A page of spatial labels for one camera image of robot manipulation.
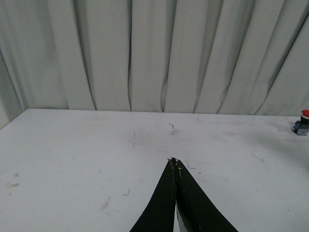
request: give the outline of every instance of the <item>white table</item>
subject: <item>white table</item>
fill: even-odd
[[[0,130],[0,231],[129,232],[170,157],[239,232],[309,231],[298,119],[28,109]]]

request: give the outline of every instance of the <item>curtain fold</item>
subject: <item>curtain fold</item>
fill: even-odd
[[[243,113],[283,2],[284,0],[260,0],[255,3],[231,83],[219,110],[220,114]]]
[[[309,108],[309,17],[302,27],[258,115],[294,115]]]
[[[175,0],[135,0],[132,5],[132,111],[161,112],[169,72]]]
[[[92,97],[98,110],[130,111],[128,65],[131,31],[129,1],[85,1]]]
[[[95,110],[84,69],[73,2],[48,0],[48,7],[69,109]]]
[[[177,1],[165,112],[193,112],[208,4],[208,0]]]
[[[0,21],[0,50],[22,109],[68,109],[47,1],[2,0]]]
[[[309,0],[2,0],[1,115],[299,115],[308,14]]]
[[[225,99],[255,1],[224,1],[195,113],[216,114]]]

